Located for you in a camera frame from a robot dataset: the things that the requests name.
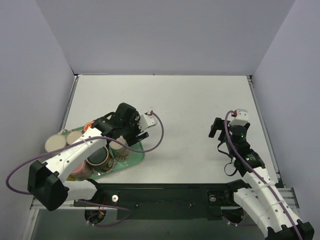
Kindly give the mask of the beige bird mug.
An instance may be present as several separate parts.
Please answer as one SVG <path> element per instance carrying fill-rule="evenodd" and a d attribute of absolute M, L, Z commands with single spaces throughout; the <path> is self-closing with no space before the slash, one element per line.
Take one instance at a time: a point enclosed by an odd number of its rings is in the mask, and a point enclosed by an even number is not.
<path fill-rule="evenodd" d="M 117 142 L 111 141 L 109 148 L 113 154 L 113 158 L 118 162 L 128 161 L 131 156 L 131 151 Z"/>

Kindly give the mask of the black gold-rimmed mug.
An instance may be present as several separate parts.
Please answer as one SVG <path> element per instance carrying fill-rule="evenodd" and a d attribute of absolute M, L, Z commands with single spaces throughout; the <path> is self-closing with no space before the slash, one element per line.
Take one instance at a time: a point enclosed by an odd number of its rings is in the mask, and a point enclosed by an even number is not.
<path fill-rule="evenodd" d="M 114 166 L 114 159 L 106 146 L 98 149 L 91 154 L 87 159 L 86 163 L 91 166 L 96 172 L 106 173 L 110 171 Z"/>

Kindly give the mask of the pink mug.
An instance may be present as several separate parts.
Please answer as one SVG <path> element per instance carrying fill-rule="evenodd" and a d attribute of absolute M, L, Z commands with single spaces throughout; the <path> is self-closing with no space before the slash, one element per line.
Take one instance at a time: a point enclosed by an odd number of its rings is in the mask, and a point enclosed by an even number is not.
<path fill-rule="evenodd" d="M 93 169 L 87 164 L 86 161 L 83 161 L 72 171 L 70 175 L 76 180 L 83 181 L 91 178 L 93 175 Z"/>

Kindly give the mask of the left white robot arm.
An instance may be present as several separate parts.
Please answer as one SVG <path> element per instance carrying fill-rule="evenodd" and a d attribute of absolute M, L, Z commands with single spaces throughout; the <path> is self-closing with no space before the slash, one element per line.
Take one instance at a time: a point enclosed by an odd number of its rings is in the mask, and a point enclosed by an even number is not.
<path fill-rule="evenodd" d="M 86 200 L 97 206 L 103 200 L 103 193 L 93 180 L 68 181 L 75 168 L 109 142 L 123 137 L 130 147 L 149 134 L 146 129 L 157 124 L 151 112 L 139 114 L 133 106 L 121 103 L 116 111 L 95 119 L 73 144 L 40 162 L 36 160 L 29 167 L 27 190 L 49 211 L 58 209 L 67 200 Z"/>

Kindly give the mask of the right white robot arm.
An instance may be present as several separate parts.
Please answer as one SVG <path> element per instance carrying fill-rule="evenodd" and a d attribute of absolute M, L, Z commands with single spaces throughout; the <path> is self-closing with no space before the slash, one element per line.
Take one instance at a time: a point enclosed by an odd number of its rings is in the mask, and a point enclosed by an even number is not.
<path fill-rule="evenodd" d="M 218 140 L 226 144 L 228 156 L 239 172 L 239 183 L 223 192 L 224 201 L 239 205 L 254 221 L 267 240 L 311 240 L 315 230 L 291 209 L 280 194 L 276 184 L 259 154 L 247 142 L 250 123 L 238 125 L 217 117 L 208 136 L 213 138 L 220 131 Z"/>

